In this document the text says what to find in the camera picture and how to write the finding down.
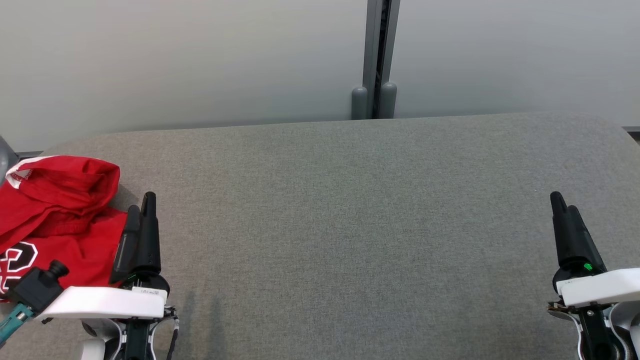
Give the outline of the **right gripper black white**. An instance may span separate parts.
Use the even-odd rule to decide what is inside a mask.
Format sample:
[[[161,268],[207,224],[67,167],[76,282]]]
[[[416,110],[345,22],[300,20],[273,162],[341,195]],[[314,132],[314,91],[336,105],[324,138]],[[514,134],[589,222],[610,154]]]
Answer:
[[[608,271],[578,207],[567,205],[559,191],[551,192],[550,203],[558,266],[566,267],[580,258],[590,264],[591,272],[599,273],[556,282],[564,304],[582,308],[592,303],[640,301],[640,268]]]

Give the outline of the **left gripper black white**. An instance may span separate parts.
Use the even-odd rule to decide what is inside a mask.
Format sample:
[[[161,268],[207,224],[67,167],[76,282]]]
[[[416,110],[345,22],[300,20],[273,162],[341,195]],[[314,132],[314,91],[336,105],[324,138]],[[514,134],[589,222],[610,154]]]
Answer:
[[[126,214],[110,272],[110,284],[117,287],[68,287],[36,320],[160,319],[170,294],[161,271],[157,196],[148,191],[141,209],[131,205]]]

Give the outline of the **red shorts with white label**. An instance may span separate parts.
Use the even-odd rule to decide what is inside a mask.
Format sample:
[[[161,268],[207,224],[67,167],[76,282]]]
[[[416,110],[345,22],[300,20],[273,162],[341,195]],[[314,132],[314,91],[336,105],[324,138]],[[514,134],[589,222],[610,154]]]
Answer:
[[[0,304],[7,292],[32,268],[46,270],[54,260],[69,273],[60,283],[73,287],[106,287],[127,215],[107,208],[89,221],[62,219],[50,212],[0,234]]]

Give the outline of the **red shorts white stripe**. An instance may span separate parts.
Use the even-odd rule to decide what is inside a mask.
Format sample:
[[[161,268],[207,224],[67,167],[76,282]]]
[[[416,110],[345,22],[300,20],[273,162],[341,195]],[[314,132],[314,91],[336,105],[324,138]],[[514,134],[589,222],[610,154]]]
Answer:
[[[54,155],[20,161],[0,186],[0,251],[29,239],[76,237],[114,249],[125,214],[109,207],[121,169],[97,158]]]

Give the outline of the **grey partition post with feet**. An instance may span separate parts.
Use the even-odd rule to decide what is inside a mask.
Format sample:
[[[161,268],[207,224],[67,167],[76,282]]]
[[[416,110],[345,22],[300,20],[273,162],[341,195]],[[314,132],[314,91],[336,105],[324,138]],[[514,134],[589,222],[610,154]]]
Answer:
[[[392,119],[398,93],[391,82],[401,0],[367,0],[362,84],[350,96],[352,120]]]

